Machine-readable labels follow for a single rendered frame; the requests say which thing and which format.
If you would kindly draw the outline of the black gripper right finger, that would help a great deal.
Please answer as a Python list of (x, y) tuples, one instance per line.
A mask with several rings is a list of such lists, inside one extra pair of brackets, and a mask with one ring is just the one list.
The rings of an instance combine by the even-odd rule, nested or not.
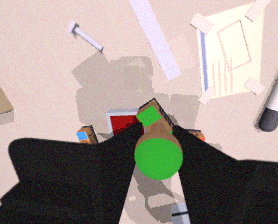
[(278, 161), (236, 160), (173, 126), (183, 161), (178, 171), (191, 224), (241, 224), (255, 196), (278, 193)]

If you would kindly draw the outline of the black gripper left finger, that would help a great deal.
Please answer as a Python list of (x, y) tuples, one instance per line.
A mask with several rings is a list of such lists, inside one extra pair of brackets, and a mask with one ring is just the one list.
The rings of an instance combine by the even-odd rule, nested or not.
[(91, 189), (95, 224), (119, 224), (142, 136), (137, 122), (99, 143), (20, 138), (8, 146), (18, 180), (31, 177)]

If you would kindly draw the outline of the pale lavender flat strip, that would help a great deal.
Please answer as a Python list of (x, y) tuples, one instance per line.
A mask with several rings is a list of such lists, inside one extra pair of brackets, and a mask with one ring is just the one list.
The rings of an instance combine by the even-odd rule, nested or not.
[(128, 0), (168, 81), (181, 75), (148, 0)]

